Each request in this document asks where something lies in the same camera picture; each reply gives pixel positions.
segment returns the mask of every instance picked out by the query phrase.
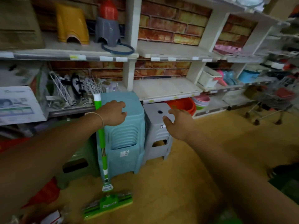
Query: blue ring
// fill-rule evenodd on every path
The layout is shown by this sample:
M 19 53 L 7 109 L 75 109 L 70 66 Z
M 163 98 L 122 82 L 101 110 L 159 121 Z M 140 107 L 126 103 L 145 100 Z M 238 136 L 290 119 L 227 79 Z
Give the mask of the blue ring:
M 111 49 L 106 48 L 104 43 L 102 43 L 102 49 L 105 50 L 105 51 L 107 51 L 107 52 L 110 52 L 112 54 L 120 54 L 120 55 L 131 55 L 132 53 L 135 52 L 135 49 L 132 46 L 129 46 L 129 45 L 121 43 L 121 42 L 118 42 L 117 44 L 125 46 L 125 47 L 128 47 L 128 48 L 132 49 L 132 51 L 129 51 L 129 52 L 120 52 L 120 51 L 111 50 Z

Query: shopping cart wheel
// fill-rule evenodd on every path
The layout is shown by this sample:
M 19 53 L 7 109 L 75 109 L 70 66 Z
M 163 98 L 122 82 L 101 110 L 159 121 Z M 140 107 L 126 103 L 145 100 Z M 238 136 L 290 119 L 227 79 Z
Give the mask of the shopping cart wheel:
M 245 113 L 245 118 L 249 119 L 250 118 L 250 114 L 248 112 Z
M 260 125 L 260 121 L 256 119 L 255 122 L 253 123 L 253 125 L 255 125 L 255 126 Z
M 282 120 L 281 119 L 277 120 L 277 122 L 275 123 L 275 125 L 281 125 L 281 124 L 282 124 Z

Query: yellow plastic stool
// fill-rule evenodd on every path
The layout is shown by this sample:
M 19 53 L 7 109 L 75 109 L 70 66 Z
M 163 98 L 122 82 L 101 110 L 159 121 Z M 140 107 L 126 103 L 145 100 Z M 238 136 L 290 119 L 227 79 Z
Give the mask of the yellow plastic stool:
M 58 40 L 75 37 L 81 45 L 89 44 L 89 34 L 82 9 L 56 3 Z

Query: hand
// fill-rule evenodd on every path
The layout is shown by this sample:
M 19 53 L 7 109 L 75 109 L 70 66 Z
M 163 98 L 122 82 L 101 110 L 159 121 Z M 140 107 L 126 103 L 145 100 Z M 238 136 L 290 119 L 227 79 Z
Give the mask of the hand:
M 125 106 L 125 102 L 113 100 L 96 110 L 96 113 L 103 118 L 105 126 L 117 126 L 125 121 L 127 112 L 122 112 Z
M 170 109 L 168 113 L 174 114 L 174 123 L 167 116 L 163 116 L 163 122 L 175 139 L 186 141 L 189 135 L 197 131 L 195 121 L 187 111 L 175 108 Z

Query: person's left hand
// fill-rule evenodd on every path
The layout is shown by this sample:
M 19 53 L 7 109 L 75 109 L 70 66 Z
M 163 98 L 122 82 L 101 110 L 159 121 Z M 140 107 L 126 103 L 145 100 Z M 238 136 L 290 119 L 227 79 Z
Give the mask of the person's left hand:
M 117 126 L 125 121 L 127 112 L 122 112 L 125 106 L 125 102 L 113 100 L 104 104 L 95 112 L 103 118 L 105 126 Z

